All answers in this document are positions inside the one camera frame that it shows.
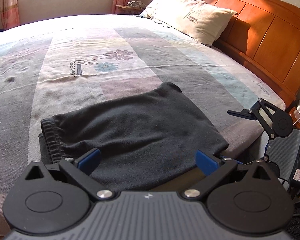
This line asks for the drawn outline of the dark grey trousers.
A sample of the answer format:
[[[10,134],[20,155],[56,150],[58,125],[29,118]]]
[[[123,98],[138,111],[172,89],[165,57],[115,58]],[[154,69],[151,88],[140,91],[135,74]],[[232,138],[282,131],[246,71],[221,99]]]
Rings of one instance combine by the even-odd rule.
[[[76,159],[96,148],[101,163],[91,177],[116,192],[153,189],[193,169],[198,150],[216,154],[229,146],[171,82],[43,119],[41,128],[44,163]]]

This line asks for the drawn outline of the orange wooden headboard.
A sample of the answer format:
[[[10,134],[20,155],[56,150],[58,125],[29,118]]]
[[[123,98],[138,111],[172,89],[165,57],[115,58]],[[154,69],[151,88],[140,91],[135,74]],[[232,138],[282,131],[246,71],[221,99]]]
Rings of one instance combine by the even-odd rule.
[[[237,12],[213,45],[290,106],[300,90],[300,8],[281,0],[204,1]]]

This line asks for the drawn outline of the pastel patchwork bed sheet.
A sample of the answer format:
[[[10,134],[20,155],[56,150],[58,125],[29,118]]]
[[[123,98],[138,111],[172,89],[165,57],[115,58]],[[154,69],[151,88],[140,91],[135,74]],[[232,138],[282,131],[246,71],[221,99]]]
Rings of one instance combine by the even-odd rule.
[[[0,32],[0,236],[6,194],[40,156],[40,122],[99,102],[176,84],[241,154],[262,133],[227,110],[264,98],[285,109],[268,82],[217,48],[128,15],[55,18]]]

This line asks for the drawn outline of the cream printed pillow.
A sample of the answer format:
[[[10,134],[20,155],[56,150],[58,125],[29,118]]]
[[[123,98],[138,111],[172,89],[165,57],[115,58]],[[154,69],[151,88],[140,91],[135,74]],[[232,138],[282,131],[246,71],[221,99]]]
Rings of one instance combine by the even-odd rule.
[[[153,0],[140,16],[212,45],[235,14],[234,10],[215,7],[204,0]]]

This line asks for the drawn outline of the wooden bedside table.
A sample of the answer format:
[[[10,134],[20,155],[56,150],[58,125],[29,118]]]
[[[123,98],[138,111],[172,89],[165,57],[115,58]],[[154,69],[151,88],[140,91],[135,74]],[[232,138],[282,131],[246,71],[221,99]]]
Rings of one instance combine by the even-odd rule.
[[[143,11],[143,9],[128,5],[115,5],[115,7],[118,10],[117,13],[123,15],[139,15]]]

